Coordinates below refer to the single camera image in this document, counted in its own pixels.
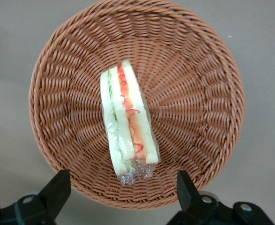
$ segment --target basket weave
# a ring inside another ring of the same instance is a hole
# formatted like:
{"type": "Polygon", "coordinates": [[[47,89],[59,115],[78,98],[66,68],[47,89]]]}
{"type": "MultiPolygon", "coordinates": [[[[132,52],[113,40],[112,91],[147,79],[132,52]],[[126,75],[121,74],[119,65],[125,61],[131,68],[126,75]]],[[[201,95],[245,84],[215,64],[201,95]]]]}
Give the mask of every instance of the basket weave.
{"type": "Polygon", "coordinates": [[[216,32],[164,0],[104,0],[58,27],[30,86],[30,118],[54,171],[72,187],[122,209],[177,202],[176,175],[198,189],[222,169],[241,130],[244,93],[236,63],[216,32]],[[146,97],[161,163],[154,176],[122,187],[102,119],[100,74],[130,60],[146,97]]]}

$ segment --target clear plastic wrapper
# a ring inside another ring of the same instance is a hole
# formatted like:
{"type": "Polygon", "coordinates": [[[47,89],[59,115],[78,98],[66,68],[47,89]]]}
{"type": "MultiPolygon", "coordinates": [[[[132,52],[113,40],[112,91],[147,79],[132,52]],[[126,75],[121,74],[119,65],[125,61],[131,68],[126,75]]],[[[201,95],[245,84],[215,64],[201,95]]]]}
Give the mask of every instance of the clear plastic wrapper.
{"type": "Polygon", "coordinates": [[[114,171],[125,184],[151,177],[160,161],[149,109],[129,61],[101,74],[103,119],[114,171]]]}

